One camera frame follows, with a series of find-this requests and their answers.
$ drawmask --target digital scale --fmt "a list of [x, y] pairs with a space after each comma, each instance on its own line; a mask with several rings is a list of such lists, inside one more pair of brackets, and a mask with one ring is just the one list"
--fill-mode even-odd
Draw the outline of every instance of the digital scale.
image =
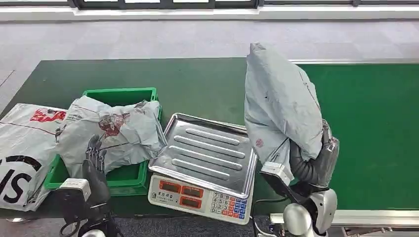
[[253, 185], [249, 198], [239, 199], [157, 174], [148, 191], [153, 205], [240, 225], [249, 222], [252, 196]]
[[151, 204], [240, 225], [249, 222], [257, 156], [246, 128], [174, 114], [168, 146], [149, 162]]

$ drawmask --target black cable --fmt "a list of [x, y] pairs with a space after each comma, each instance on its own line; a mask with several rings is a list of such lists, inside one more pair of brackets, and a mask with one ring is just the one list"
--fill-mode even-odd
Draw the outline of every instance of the black cable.
[[256, 220], [254, 219], [254, 216], [253, 216], [253, 210], [254, 210], [255, 204], [259, 203], [259, 202], [267, 202], [267, 203], [283, 202], [283, 201], [286, 201], [286, 200], [288, 200], [288, 197], [287, 198], [286, 197], [279, 198], [279, 199], [259, 199], [259, 200], [256, 200], [255, 202], [252, 203], [251, 210], [250, 210], [250, 216], [252, 217], [252, 220], [253, 220], [253, 234], [254, 234], [254, 237], [257, 237]]
[[74, 224], [74, 223], [69, 223], [69, 224], [66, 223], [63, 227], [61, 227], [61, 229], [60, 229], [60, 237], [71, 237], [75, 233], [77, 233], [77, 231], [80, 228], [80, 221], [77, 221], [76, 228], [73, 231], [71, 231], [71, 233], [69, 233], [69, 234], [63, 234], [64, 229], [67, 228], [71, 224]]

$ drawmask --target stainless steel tray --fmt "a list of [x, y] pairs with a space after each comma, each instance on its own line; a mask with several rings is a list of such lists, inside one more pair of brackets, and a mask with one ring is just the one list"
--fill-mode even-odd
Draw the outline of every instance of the stainless steel tray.
[[168, 147], [149, 169], [237, 198], [248, 198], [257, 156], [243, 126], [174, 114]]

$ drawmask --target scale keypad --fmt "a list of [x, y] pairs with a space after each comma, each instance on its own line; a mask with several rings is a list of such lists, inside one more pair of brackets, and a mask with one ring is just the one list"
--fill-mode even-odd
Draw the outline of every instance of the scale keypad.
[[247, 200], [230, 197], [226, 194], [214, 192], [211, 203], [211, 212], [244, 219], [247, 207]]

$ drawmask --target package held by robot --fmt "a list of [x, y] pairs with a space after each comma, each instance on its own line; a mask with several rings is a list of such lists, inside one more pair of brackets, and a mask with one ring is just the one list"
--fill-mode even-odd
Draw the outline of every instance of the package held by robot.
[[304, 160], [317, 157], [322, 147], [322, 114], [314, 84], [301, 68], [252, 43], [245, 90], [245, 124], [262, 163], [281, 163], [289, 170], [289, 139], [301, 148]]

